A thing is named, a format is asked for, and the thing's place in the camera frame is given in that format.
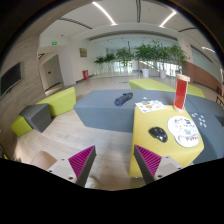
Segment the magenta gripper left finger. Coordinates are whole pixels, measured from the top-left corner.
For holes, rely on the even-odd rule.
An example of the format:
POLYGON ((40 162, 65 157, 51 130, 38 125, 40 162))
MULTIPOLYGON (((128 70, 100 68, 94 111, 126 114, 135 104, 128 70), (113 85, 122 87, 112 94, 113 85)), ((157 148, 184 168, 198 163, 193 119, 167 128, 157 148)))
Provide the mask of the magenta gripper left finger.
POLYGON ((84 187, 95 157, 95 146, 90 146, 70 158, 58 160, 48 169, 48 172, 84 187))

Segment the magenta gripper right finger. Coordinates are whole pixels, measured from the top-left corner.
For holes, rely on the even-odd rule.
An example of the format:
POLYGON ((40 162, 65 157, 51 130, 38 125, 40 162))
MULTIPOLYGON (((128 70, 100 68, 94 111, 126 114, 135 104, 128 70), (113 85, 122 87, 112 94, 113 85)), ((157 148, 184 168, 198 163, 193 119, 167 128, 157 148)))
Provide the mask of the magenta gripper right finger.
POLYGON ((135 145, 134 156, 146 184, 164 178, 182 169, 172 157, 160 156, 146 148, 135 145))

